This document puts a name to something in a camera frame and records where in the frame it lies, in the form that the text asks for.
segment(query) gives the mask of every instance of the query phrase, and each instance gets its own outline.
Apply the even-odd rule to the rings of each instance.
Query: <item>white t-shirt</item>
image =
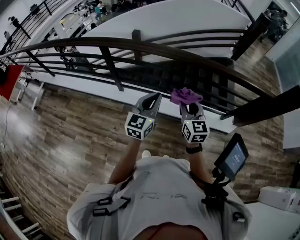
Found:
[[[97,5],[97,7],[99,7],[100,9],[102,9],[102,8],[104,8],[105,7],[105,5],[102,3],[99,3],[98,5]]]
[[[117,211],[120,240],[132,240],[144,229],[167,222],[197,227],[208,240],[222,239],[221,215],[201,203],[205,194],[189,176],[188,161],[147,157],[137,161],[136,166],[134,179],[143,171],[150,174],[135,193],[133,203]],[[79,224],[86,207],[89,203],[107,197],[113,188],[112,184],[89,184],[71,207],[67,224],[77,240],[80,239]],[[125,190],[115,194],[113,200],[120,198]],[[242,203],[232,190],[229,194],[233,195],[235,201]]]

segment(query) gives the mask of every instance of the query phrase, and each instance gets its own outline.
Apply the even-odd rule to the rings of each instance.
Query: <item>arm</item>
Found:
[[[188,148],[196,148],[198,147],[198,144],[190,144],[187,143]],[[197,152],[194,154],[189,154],[189,163],[190,163],[190,168],[191,172],[201,180],[207,182],[207,183],[212,183],[211,181],[211,176],[210,173],[208,172],[207,166],[204,162],[203,156],[201,152]],[[195,182],[198,187],[203,189],[204,185],[198,181]]]
[[[135,170],[136,157],[140,146],[140,140],[133,139],[130,141],[124,156],[119,160],[111,174],[109,184],[118,184],[130,177]]]

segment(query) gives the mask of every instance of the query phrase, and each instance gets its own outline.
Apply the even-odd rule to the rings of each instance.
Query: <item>cardboard box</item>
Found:
[[[259,193],[258,201],[274,208],[287,210],[295,197],[296,192],[288,188],[263,187]]]

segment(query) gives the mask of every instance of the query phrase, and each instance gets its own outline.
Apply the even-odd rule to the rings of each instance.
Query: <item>small screen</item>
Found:
[[[229,166],[229,168],[233,171],[234,174],[240,169],[243,165],[244,161],[246,160],[246,156],[243,153],[239,143],[237,143],[233,150],[229,153],[228,157],[226,158],[225,162]]]

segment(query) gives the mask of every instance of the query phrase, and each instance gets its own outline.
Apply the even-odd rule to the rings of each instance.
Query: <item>white box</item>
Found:
[[[293,196],[293,199],[287,210],[289,212],[294,212],[294,213],[300,214],[300,189],[288,188],[288,187],[285,187],[284,189],[288,189],[292,192],[295,192],[295,195]]]
[[[259,193],[258,201],[274,208],[287,210],[295,196],[295,191],[291,189],[263,187]]]

